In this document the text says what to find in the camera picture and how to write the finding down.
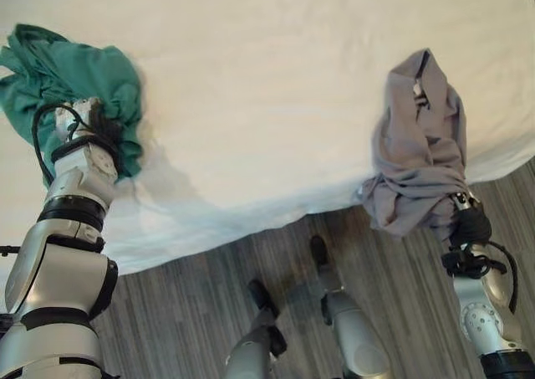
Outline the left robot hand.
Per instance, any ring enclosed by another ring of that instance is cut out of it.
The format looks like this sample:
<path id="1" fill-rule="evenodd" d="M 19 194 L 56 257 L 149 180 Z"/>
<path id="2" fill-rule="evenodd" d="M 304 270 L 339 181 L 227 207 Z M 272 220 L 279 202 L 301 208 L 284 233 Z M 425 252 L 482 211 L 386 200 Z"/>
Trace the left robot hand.
<path id="1" fill-rule="evenodd" d="M 54 109 L 55 131 L 62 143 L 82 136 L 97 136 L 113 145 L 122 139 L 122 125 L 104 114 L 99 98 L 64 102 Z"/>

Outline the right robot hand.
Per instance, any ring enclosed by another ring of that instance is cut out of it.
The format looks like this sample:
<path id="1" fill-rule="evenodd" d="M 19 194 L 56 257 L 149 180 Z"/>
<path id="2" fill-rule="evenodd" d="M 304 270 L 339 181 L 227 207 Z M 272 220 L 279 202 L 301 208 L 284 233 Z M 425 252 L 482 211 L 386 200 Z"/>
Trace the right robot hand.
<path id="1" fill-rule="evenodd" d="M 431 159 L 422 173 L 427 210 L 417 225 L 452 247 L 486 243 L 491 224 L 466 180 L 467 123 L 461 97 L 447 84 L 443 96 L 428 95 L 426 101 L 419 104 L 417 122 Z"/>

